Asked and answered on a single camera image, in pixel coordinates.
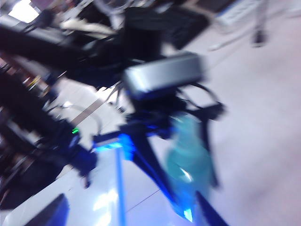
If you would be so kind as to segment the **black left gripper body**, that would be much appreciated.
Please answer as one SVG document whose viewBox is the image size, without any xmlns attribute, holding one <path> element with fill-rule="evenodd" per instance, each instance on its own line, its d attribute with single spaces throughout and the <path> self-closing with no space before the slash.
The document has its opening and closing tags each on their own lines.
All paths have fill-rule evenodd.
<svg viewBox="0 0 301 226">
<path fill-rule="evenodd" d="M 179 113 L 186 113 L 199 121 L 200 136 L 209 136 L 209 121 L 217 120 L 225 110 L 225 105 L 210 94 L 212 104 L 200 106 L 184 93 L 173 93 L 165 97 L 147 101 L 135 101 L 134 112 L 126 116 L 126 123 L 120 126 L 120 134 L 145 136 L 157 135 L 161 138 L 171 137 L 170 119 Z"/>
</svg>

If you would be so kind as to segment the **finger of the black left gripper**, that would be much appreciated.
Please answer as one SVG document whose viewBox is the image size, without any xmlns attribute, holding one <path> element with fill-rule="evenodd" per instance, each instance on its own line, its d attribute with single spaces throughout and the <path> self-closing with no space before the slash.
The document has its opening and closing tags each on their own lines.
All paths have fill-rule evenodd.
<svg viewBox="0 0 301 226">
<path fill-rule="evenodd" d="M 215 162 L 214 162 L 214 153 L 211 145 L 210 139 L 210 130 L 209 130 L 209 119 L 203 118 L 202 119 L 202 138 L 204 142 L 205 149 L 208 151 L 208 154 L 211 159 L 211 169 L 212 169 L 212 179 L 211 185 L 212 186 L 220 186 L 220 181 L 216 172 Z"/>
<path fill-rule="evenodd" d="M 180 211 L 179 198 L 174 193 L 171 183 L 161 167 L 147 137 L 144 134 L 131 135 L 133 144 L 133 163 L 141 169 L 162 191 L 175 212 Z"/>
</svg>

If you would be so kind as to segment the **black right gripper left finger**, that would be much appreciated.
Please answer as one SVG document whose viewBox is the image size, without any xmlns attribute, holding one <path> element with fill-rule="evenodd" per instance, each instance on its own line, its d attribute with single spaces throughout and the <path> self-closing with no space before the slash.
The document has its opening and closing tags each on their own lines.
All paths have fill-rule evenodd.
<svg viewBox="0 0 301 226">
<path fill-rule="evenodd" d="M 23 226 L 66 226 L 69 211 L 69 201 L 61 193 L 38 207 L 30 207 L 25 212 Z"/>
</svg>

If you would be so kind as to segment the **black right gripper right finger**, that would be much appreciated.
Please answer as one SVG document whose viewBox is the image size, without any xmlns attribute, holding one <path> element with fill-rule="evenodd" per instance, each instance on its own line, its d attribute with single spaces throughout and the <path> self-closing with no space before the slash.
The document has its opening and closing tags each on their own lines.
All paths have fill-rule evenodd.
<svg viewBox="0 0 301 226">
<path fill-rule="evenodd" d="M 229 226 L 199 191 L 196 191 L 196 197 L 203 216 L 209 226 Z"/>
</svg>

